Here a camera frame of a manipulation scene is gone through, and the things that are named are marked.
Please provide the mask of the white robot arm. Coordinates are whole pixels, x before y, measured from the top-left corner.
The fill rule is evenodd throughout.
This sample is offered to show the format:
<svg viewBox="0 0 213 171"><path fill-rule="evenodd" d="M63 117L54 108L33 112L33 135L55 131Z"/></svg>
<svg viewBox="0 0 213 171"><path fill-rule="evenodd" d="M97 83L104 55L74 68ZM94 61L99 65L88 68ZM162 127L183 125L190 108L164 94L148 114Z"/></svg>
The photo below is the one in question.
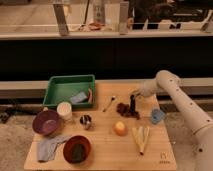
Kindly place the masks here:
<svg viewBox="0 0 213 171"><path fill-rule="evenodd" d="M160 89L170 96L197 139L194 171L213 171L213 118L180 88L180 78L168 70L161 70L153 79L142 82L132 95L150 97Z"/></svg>

